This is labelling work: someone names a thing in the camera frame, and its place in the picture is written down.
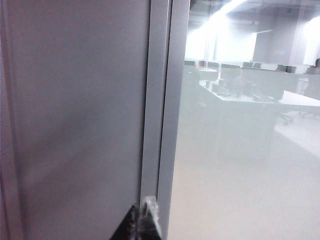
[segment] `desk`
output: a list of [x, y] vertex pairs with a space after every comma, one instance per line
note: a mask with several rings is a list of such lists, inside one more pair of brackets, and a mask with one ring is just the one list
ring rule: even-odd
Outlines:
[[294, 93], [291, 91], [284, 91], [283, 97], [279, 101], [267, 101], [267, 102], [260, 102], [260, 101], [255, 101], [252, 97], [247, 96], [247, 95], [241, 95], [239, 97], [235, 95], [231, 96], [221, 96], [218, 95], [215, 92], [212, 92], [212, 87], [206, 88], [206, 81], [200, 80], [199, 85], [203, 87], [205, 90], [208, 92], [212, 93], [216, 98], [218, 98], [220, 101], [226, 101], [226, 102], [231, 102], [231, 103], [250, 103], [250, 104], [257, 104], [257, 105], [285, 105], [285, 106], [290, 106], [292, 107], [298, 107], [298, 108], [303, 108], [303, 107], [320, 107], [320, 100], [304, 96], [298, 93]]
[[277, 102], [259, 102], [242, 95], [221, 96], [199, 81], [198, 99], [203, 110], [208, 134], [212, 138], [212, 156], [232, 161], [263, 161], [270, 151], [279, 112], [320, 109], [320, 100], [284, 91]]

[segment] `glass door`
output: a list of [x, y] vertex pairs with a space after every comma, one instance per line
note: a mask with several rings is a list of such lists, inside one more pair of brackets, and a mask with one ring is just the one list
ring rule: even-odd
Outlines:
[[319, 30], [318, 0], [190, 1], [168, 240], [320, 239]]

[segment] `gray door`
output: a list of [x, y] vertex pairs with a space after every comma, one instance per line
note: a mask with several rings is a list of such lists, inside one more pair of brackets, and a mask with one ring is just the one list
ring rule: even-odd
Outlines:
[[106, 240], [140, 198], [147, 0], [4, 1], [26, 240]]

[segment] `white floor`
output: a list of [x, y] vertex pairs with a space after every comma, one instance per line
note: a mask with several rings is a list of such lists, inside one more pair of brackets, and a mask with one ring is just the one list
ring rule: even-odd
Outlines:
[[199, 116], [180, 113], [168, 240], [320, 239], [320, 118], [290, 114], [268, 159], [243, 162], [213, 159]]

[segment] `fluorescent light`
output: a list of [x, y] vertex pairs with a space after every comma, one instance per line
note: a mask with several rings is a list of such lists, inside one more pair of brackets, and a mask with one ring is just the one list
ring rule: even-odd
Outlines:
[[273, 29], [264, 30], [264, 31], [257, 31], [256, 34], [269, 33], [269, 32], [272, 32], [272, 31], [273, 31]]
[[239, 5], [241, 5], [242, 3], [244, 3], [247, 0], [232, 0], [231, 2], [227, 3], [226, 5], [224, 5], [219, 11], [217, 11], [214, 15], [226, 15], [227, 13], [231, 12], [233, 9], [235, 9], [236, 7], [238, 7]]
[[234, 10], [236, 7], [238, 7], [239, 5], [243, 4], [244, 2], [246, 2], [247, 0], [232, 0], [230, 2], [228, 2], [227, 4], [225, 4], [219, 11], [216, 11], [211, 17], [210, 19], [202, 25], [201, 29], [207, 28], [209, 26], [213, 26], [213, 24], [217, 24], [216, 21], [217, 20], [222, 20], [225, 18], [225, 15], [229, 12], [231, 12], [232, 10]]

